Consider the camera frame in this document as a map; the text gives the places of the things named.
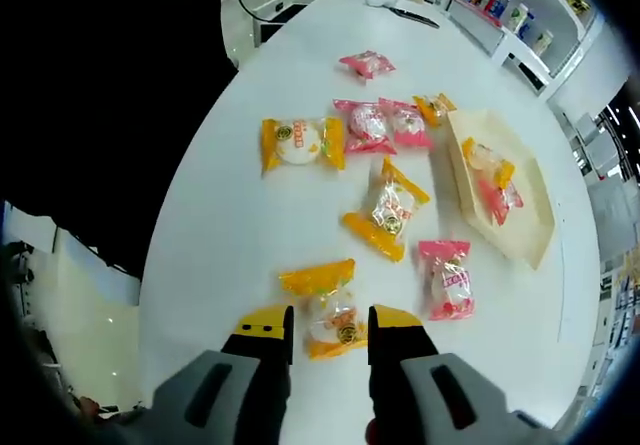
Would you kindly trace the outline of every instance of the person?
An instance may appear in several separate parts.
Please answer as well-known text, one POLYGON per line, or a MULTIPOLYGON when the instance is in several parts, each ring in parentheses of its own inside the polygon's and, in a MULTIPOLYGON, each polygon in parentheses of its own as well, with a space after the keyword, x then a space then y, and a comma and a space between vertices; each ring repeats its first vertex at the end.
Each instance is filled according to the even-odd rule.
POLYGON ((0 199, 142 277, 172 177, 236 73, 220 3, 14 0, 0 199))

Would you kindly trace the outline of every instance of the candy wrapper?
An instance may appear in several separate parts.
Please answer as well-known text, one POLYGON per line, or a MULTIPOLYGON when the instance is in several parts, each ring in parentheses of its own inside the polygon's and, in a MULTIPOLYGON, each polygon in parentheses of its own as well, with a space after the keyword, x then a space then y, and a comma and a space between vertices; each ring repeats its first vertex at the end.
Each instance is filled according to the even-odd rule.
POLYGON ((437 97, 414 96, 413 100, 420 113, 432 128, 442 125, 447 113, 457 110, 456 106, 444 93, 437 97))
POLYGON ((364 77, 366 80, 371 80, 376 75, 392 72, 396 69, 396 67, 391 65, 387 57, 372 52, 371 50, 358 53, 357 55, 343 57, 339 61, 353 68, 358 75, 364 77))
POLYGON ((469 242, 440 240, 418 243, 420 256, 428 264, 425 285, 431 292, 429 320, 459 320, 473 314, 475 300, 469 272, 462 266, 470 249, 469 242))
POLYGON ((409 181, 385 157, 380 178, 371 191, 365 208, 347 213, 342 222, 371 246, 394 262, 402 260, 405 232, 409 219, 429 195, 409 181))
POLYGON ((345 153, 396 153, 387 135, 387 121, 380 105, 351 100, 334 100, 333 105, 349 117, 345 153))
POLYGON ((262 121, 262 172, 282 163, 305 165, 320 156, 344 170, 344 127, 339 118, 262 121))
POLYGON ((433 150, 433 142, 427 135, 427 125, 418 107, 385 98, 378 103, 389 119, 396 145, 433 150))
POLYGON ((309 320, 305 348, 312 359, 336 357, 367 346, 367 326, 344 286, 353 278, 353 259, 280 275, 282 288, 302 301, 309 320))
POLYGON ((524 206, 511 181, 515 165, 471 137, 462 143, 462 154, 473 169, 485 207, 499 226, 504 225, 511 209, 524 206))

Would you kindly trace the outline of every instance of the wooden tray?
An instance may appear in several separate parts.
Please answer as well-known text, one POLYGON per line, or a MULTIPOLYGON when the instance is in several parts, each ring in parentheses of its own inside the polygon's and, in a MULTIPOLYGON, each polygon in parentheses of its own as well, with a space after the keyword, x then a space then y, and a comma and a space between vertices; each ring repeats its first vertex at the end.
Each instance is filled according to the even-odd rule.
POLYGON ((450 112, 449 154, 460 195, 462 215, 490 243, 511 259, 524 258, 537 269, 549 246, 555 221, 542 172, 533 153, 496 113, 485 110, 450 112), (461 144, 473 137, 516 166, 513 183, 524 206, 509 212, 499 226, 486 211, 475 180, 462 155, 461 144))

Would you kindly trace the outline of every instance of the wrapped snack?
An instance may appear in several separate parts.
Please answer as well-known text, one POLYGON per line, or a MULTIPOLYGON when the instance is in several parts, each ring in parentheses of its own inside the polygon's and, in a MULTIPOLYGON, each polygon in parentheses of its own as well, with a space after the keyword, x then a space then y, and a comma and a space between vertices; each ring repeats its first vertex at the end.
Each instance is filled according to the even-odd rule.
POLYGON ((469 242, 439 240, 418 243, 420 256, 428 263, 425 285, 431 289, 429 320, 459 320, 473 314, 475 300, 469 272, 462 266, 470 248, 469 242))
POLYGON ((427 126, 418 107, 385 98, 381 98, 378 103, 389 117, 393 129, 393 141, 397 145, 433 150, 433 142, 427 135, 427 126))
POLYGON ((347 213, 342 222, 356 235, 381 251, 394 262, 404 257, 407 223, 429 195, 409 181, 389 157, 385 157, 382 173, 364 210, 347 213))
POLYGON ((485 207, 499 226, 504 225, 509 211, 524 205, 511 181, 515 165, 471 137, 462 143, 462 154, 474 171, 485 207))
POLYGON ((305 347, 312 359, 331 358, 367 346, 367 326, 344 286, 355 261, 329 263, 280 275, 282 288, 303 301, 309 320, 305 347))
POLYGON ((396 153, 387 135, 387 123, 380 105, 351 100, 334 100, 333 105, 349 116, 346 153, 396 153))
POLYGON ((320 155, 338 170, 344 170, 342 120, 321 119, 262 121, 262 172, 281 163, 305 165, 320 155))
POLYGON ((367 50, 364 53, 343 57, 340 63, 344 63, 353 68, 358 75, 371 80, 376 75, 388 73, 396 69, 387 57, 379 53, 367 50))
POLYGON ((437 97, 414 96, 413 100, 416 102, 416 106, 424 119, 432 128, 442 125, 447 113, 457 110, 456 106, 444 93, 439 94, 437 97))

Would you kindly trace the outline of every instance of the yellow wrapper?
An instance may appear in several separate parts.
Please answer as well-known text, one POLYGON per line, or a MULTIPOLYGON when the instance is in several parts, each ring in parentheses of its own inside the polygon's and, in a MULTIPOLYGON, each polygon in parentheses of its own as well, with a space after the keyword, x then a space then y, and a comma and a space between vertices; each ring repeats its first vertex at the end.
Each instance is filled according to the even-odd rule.
POLYGON ((394 262, 404 257, 404 232, 409 219, 430 198, 385 157, 371 203, 347 213, 342 223, 394 262))
POLYGON ((280 275, 282 288, 301 299, 309 320, 305 348, 317 360, 336 357, 367 345, 367 326, 358 316, 353 296, 344 286, 351 281, 353 259, 280 275))
POLYGON ((306 165, 323 156, 344 170, 344 127, 335 117, 262 121, 262 172, 286 163, 306 165))
POLYGON ((415 95, 413 100, 424 119, 432 128, 439 127, 448 112, 457 110, 453 102, 444 93, 433 98, 415 95))
POLYGON ((471 137, 462 142, 462 155, 471 168, 489 175, 496 187, 507 189, 516 171, 513 163, 471 137))

